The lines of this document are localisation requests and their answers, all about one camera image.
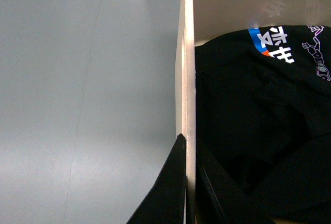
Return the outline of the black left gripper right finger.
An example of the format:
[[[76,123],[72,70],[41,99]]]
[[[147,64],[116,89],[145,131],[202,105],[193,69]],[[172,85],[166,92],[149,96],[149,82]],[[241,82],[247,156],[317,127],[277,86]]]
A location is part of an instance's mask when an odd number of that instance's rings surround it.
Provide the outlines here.
[[[274,223],[243,193],[206,145],[196,141],[197,223]]]

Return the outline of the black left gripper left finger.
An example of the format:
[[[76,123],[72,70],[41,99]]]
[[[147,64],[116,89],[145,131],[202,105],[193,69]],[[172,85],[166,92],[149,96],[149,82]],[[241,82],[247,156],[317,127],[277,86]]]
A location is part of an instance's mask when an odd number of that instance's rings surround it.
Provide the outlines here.
[[[153,187],[127,222],[183,223],[186,185],[186,139],[179,134]]]

